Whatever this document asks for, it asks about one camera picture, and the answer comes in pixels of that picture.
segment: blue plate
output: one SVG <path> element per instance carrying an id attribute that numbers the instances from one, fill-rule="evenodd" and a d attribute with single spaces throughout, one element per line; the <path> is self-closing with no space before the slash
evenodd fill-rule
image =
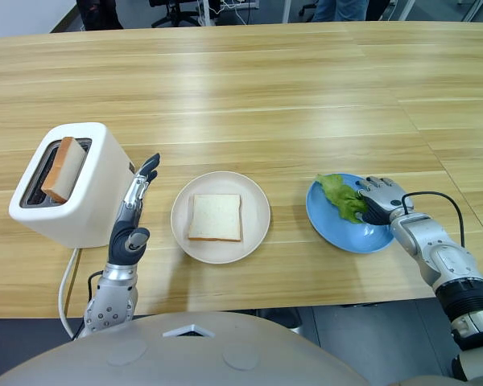
<path id="1" fill-rule="evenodd" d="M 358 190 L 357 175 L 338 173 L 344 183 Z M 316 231 L 331 244 L 353 253 L 372 253 L 381 251 L 394 240 L 388 225 L 353 224 L 340 218 L 338 208 L 326 198 L 322 186 L 314 182 L 306 198 L 309 220 Z"/>

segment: black cable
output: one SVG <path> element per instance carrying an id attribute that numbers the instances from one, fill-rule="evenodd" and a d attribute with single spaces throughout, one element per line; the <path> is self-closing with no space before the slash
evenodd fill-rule
<path id="1" fill-rule="evenodd" d="M 402 208 L 404 209 L 404 214 L 408 214 L 408 208 L 406 206 L 406 198 L 410 197 L 412 195 L 439 195 L 441 197 L 444 197 L 445 199 L 448 199 L 452 206 L 456 209 L 456 213 L 458 214 L 458 221 L 460 222 L 460 244 L 463 248 L 465 248 L 465 233 L 464 233 L 464 217 L 461 215 L 461 210 L 458 207 L 458 204 L 454 199 L 449 197 L 448 195 L 445 195 L 444 193 L 440 193 L 439 191 L 412 191 L 411 193 L 406 193 L 402 198 Z"/>
<path id="2" fill-rule="evenodd" d="M 248 4 L 249 4 L 249 16 L 247 16 L 247 22 L 246 22 L 246 25 L 248 26 L 249 23 L 250 23 L 250 1 L 248 1 Z"/>
<path id="3" fill-rule="evenodd" d="M 91 275 L 89 275 L 89 277 L 88 277 L 88 302 L 91 301 L 91 296 L 92 296 L 91 280 L 98 275 L 102 275 L 103 273 L 104 273 L 104 271 L 96 271 L 95 273 L 92 273 Z M 77 339 L 77 336 L 79 336 L 83 327 L 84 327 L 84 317 L 82 318 L 82 321 L 80 322 L 79 328 L 77 328 L 76 333 L 73 335 L 72 340 Z"/>

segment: white bread slice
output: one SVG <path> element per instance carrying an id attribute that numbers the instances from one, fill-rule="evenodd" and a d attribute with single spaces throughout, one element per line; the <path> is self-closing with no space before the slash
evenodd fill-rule
<path id="1" fill-rule="evenodd" d="M 74 137 L 64 137 L 41 190 L 57 203 L 68 201 L 85 156 L 85 150 Z"/>
<path id="2" fill-rule="evenodd" d="M 188 238 L 206 241 L 242 241 L 240 195 L 194 195 Z"/>

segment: beige plate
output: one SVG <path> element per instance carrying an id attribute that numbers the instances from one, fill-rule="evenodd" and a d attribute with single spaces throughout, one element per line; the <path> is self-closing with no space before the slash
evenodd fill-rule
<path id="1" fill-rule="evenodd" d="M 194 195 L 241 196 L 241 242 L 188 239 Z M 232 263 L 250 255 L 263 241 L 270 226 L 270 205 L 265 193 L 252 179 L 232 171 L 201 175 L 177 195 L 171 209 L 171 231 L 180 247 L 204 263 Z"/>

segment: lettuce leaf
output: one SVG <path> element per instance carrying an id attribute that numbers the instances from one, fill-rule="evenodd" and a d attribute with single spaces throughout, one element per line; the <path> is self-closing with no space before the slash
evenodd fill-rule
<path id="1" fill-rule="evenodd" d="M 344 184 L 341 175 L 317 175 L 316 181 L 322 185 L 327 199 L 338 207 L 340 217 L 354 224 L 363 222 L 356 218 L 356 212 L 365 213 L 367 205 L 357 191 Z"/>

